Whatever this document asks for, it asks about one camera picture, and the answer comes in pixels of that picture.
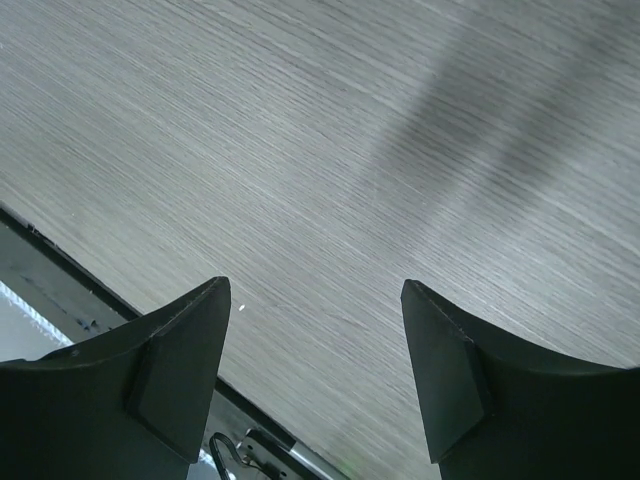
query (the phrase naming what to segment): black cable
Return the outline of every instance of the black cable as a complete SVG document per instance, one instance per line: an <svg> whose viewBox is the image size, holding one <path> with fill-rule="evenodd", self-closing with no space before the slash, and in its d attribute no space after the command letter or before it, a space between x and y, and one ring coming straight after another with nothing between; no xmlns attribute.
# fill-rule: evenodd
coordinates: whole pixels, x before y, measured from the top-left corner
<svg viewBox="0 0 640 480"><path fill-rule="evenodd" d="M229 472L227 471L227 467L224 464L224 460L222 460L222 455L220 454L220 449L218 448L218 444L216 443L216 441L224 443L225 447L227 447L229 453L231 454L231 458L233 458L233 460L238 465L244 468L255 468L256 470L264 473L264 470L262 470L262 468L255 465L249 465L240 457L236 446L233 444L229 437L220 432L216 432L209 439L209 450L211 450L211 457L213 458L213 463L216 464L216 469L218 470L218 474L220 475L220 480L231 480L231 477L229 477Z"/></svg>

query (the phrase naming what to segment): black plastic part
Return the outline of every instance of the black plastic part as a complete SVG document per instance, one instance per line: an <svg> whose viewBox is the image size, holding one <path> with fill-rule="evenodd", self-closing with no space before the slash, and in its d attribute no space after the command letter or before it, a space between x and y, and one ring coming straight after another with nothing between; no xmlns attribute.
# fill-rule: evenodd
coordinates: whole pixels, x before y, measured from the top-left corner
<svg viewBox="0 0 640 480"><path fill-rule="evenodd" d="M113 290L94 277L82 265L67 255L54 242L43 235L33 224L21 218L16 212L6 205L0 204L0 224L10 228L25 242L35 247L40 253L49 258L52 264L65 271L71 278L83 285L92 297L108 306L120 317L127 321L141 316L133 306L124 301ZM248 400L236 390L224 378L218 376L215 390L231 402L240 411L251 417L256 426L269 432L269 434L286 450L293 448L295 437L282 425L274 421L263 410Z"/></svg>
<svg viewBox="0 0 640 480"><path fill-rule="evenodd" d="M229 281L214 278L40 360L1 363L0 478L186 478L230 308Z"/></svg>
<svg viewBox="0 0 640 480"><path fill-rule="evenodd" d="M540 347L413 280L402 309L443 480L640 478L640 368Z"/></svg>

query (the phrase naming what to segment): dark edge strip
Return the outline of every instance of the dark edge strip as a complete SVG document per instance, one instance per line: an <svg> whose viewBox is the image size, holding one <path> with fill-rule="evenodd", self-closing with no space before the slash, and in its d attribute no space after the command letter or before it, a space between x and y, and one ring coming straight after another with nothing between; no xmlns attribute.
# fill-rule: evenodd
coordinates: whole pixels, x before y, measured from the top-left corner
<svg viewBox="0 0 640 480"><path fill-rule="evenodd" d="M36 248L51 260L52 263L61 268L83 287L90 290L98 300L125 320L135 320L141 315L140 312L128 304L122 297L98 280L54 242L43 235L33 224L24 220L4 204L0 204L0 223L10 228L25 242ZM247 400L220 376L218 376L216 381L215 390L236 406L236 408L251 417L257 423L256 426L266 430L283 448L286 450L293 448L296 443L293 435L258 408L253 402Z"/></svg>

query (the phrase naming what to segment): wire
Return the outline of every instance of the wire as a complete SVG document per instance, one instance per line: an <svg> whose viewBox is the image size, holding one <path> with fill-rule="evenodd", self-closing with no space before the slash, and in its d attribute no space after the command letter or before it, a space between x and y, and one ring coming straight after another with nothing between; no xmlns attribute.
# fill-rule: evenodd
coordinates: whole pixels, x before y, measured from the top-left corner
<svg viewBox="0 0 640 480"><path fill-rule="evenodd" d="M231 439L226 435L216 432L209 439L209 450L211 450L211 457L213 458L213 463L216 464L216 469L218 470L218 474L220 475L220 480L231 480L229 477L229 472L227 467L224 464L224 460L222 460L222 454L220 453L220 449L218 448L218 444L216 442L222 442L229 453L231 454L231 458L243 468L255 468L256 470L265 473L262 468L256 465L249 465L245 462L240 455L238 454L238 450L236 446L233 444Z"/></svg>

